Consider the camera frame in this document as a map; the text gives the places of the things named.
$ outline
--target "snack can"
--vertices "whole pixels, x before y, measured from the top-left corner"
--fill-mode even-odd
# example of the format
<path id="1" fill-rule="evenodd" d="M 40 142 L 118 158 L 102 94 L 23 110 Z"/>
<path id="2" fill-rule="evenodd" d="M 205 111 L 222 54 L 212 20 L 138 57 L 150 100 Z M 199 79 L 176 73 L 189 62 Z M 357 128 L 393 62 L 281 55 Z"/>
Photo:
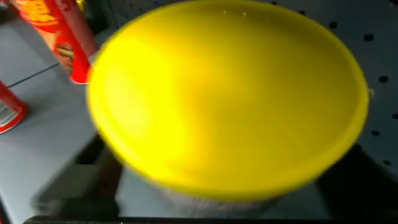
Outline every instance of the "snack can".
<path id="1" fill-rule="evenodd" d="M 22 17 L 43 37 L 73 82 L 87 83 L 88 61 L 98 49 L 75 0 L 15 0 Z"/>
<path id="2" fill-rule="evenodd" d="M 0 134 L 4 133 L 19 122 L 27 113 L 27 107 L 3 82 L 0 81 Z"/>

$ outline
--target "pringles can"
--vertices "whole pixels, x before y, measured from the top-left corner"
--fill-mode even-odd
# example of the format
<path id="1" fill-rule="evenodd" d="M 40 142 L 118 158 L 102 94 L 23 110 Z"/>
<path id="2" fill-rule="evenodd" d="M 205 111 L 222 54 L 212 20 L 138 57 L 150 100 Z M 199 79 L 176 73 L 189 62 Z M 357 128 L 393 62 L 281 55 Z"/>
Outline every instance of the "pringles can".
<path id="1" fill-rule="evenodd" d="M 15 0 L 21 16 L 43 37 L 73 82 L 87 83 L 89 58 L 98 47 L 74 0 Z"/>
<path id="2" fill-rule="evenodd" d="M 0 81 L 0 134 L 4 133 L 19 122 L 27 113 L 27 107 Z"/>

